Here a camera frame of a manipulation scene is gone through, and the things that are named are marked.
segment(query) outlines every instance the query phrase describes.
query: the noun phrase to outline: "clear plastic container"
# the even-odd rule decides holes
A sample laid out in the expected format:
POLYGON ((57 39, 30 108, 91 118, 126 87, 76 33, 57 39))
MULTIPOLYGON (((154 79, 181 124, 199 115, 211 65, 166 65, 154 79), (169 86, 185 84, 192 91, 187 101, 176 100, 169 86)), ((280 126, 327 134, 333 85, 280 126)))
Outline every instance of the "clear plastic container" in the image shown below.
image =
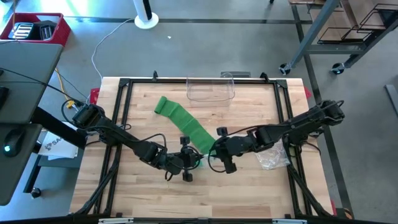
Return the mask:
POLYGON ((222 78, 187 77, 187 97, 193 107, 229 106, 235 97, 232 74, 222 78))

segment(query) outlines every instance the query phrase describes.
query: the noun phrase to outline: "wooden table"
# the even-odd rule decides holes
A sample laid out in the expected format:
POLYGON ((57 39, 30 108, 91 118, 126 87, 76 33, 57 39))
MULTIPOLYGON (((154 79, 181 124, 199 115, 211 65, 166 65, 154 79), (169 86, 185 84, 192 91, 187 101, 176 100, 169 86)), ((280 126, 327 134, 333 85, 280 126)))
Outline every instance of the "wooden table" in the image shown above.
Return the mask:
MULTIPOLYGON (((107 117, 112 117, 119 78, 104 78, 99 93, 98 105, 107 117)), ((307 99, 301 79, 287 79, 294 116, 308 110, 307 99)), ((154 113, 161 96, 180 103, 201 125, 217 138, 216 128, 226 126, 230 131, 256 124, 278 123, 274 89, 271 85, 235 85, 236 96, 229 107, 193 108, 186 96, 185 84, 135 83, 132 89, 127 124, 128 130, 139 139, 155 133, 164 133, 169 152, 181 148, 182 135, 168 118, 154 113)), ((121 101, 119 120, 122 116, 126 91, 121 101)), ((155 138, 163 144, 162 139, 155 138)), ((105 145, 92 144, 85 149, 70 211, 77 211, 98 185, 105 145)), ((308 188, 323 205, 332 212, 319 152, 304 145, 302 160, 308 188)), ((165 171, 154 169, 139 161, 131 149, 123 147, 113 201, 112 214, 123 212, 124 217, 245 217, 280 218, 293 214, 287 169, 262 170, 254 153, 234 157, 238 171, 219 174, 207 166, 194 170, 193 182, 182 181, 182 176, 164 179, 165 171)), ((300 208, 304 212, 299 187, 300 208)), ((104 191, 105 201, 108 188, 104 191)))

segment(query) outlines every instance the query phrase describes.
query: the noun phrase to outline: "white paper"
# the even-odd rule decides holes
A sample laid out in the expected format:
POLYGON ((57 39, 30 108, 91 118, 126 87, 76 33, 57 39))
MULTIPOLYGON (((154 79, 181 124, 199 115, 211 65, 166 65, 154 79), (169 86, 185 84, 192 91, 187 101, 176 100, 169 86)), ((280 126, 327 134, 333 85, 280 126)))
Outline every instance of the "white paper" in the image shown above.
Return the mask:
MULTIPOLYGON (((70 123, 64 122, 69 127, 76 129, 70 123)), ((39 154, 43 156, 49 156, 49 160, 59 158, 70 158, 73 159, 77 156, 78 147, 70 144, 66 140, 62 139, 55 134, 48 132, 42 143, 39 154)))

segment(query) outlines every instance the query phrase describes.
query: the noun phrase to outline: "green towel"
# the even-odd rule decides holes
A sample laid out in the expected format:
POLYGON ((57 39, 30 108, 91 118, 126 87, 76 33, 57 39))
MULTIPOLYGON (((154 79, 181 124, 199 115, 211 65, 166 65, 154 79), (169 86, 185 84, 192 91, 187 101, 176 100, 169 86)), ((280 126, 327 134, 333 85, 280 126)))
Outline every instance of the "green towel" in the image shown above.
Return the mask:
POLYGON ((202 154, 209 153, 216 140, 179 103, 162 96, 155 108, 155 113, 168 117, 184 135, 189 136, 191 142, 202 154))

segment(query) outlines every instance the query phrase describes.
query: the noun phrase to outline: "red bin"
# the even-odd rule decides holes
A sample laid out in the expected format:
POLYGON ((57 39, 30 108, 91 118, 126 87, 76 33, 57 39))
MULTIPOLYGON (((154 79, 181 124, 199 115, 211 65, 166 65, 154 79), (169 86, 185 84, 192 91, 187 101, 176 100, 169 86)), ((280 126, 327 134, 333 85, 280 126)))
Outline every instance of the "red bin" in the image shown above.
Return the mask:
MULTIPOLYGON (((20 42, 29 42, 29 43, 43 43, 43 44, 62 44, 65 46, 68 41, 68 37, 70 34, 70 27, 63 18, 62 13, 28 13, 28 12, 17 12, 15 13, 15 23, 17 22, 39 22, 40 16, 52 16, 59 17, 59 21, 57 22, 57 26, 55 27, 54 33, 49 40, 18 40, 20 42)), ((9 40, 8 35, 12 30, 13 16, 7 22, 3 32, 0 35, 0 40, 9 40)))

